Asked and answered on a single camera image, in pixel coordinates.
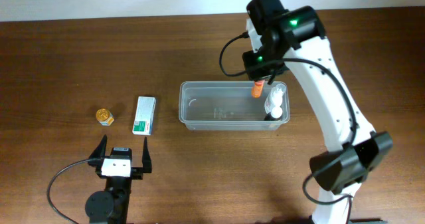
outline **brown table surface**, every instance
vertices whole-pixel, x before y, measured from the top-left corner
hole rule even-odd
[[[319,11],[351,94],[394,148],[359,190],[352,218],[425,223],[425,8]],[[138,96],[157,98],[148,137],[153,173],[134,181],[129,223],[267,223],[308,217],[301,191],[309,158],[325,151],[319,124],[292,73],[291,120],[275,132],[189,131],[179,121],[187,80],[229,78],[218,54],[244,31],[245,14],[0,23],[0,222],[64,223],[46,201],[51,177],[87,158],[104,134],[133,149]],[[242,69],[248,40],[224,56]],[[95,119],[98,108],[116,117]],[[87,223],[86,199],[104,188],[94,169],[59,177],[52,200]],[[317,195],[317,184],[309,186]]]

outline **yellow can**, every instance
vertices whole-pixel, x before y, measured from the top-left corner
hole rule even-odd
[[[109,126],[114,121],[114,117],[111,112],[106,108],[101,108],[96,112],[96,119],[103,126]]]

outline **toothpaste box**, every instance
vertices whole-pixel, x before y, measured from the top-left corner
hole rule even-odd
[[[135,111],[133,134],[151,135],[155,103],[154,97],[139,97]]]

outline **gray plastic bin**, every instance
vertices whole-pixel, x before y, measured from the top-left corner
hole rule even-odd
[[[259,98],[251,95],[252,81],[187,81],[180,86],[179,118],[190,130],[276,130],[290,119],[288,89],[282,119],[264,121],[264,102],[277,84],[264,84]]]

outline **orange bottle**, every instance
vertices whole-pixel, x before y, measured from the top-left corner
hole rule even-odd
[[[255,81],[254,87],[252,87],[252,97],[259,98],[261,96],[261,91],[263,91],[264,80]]]

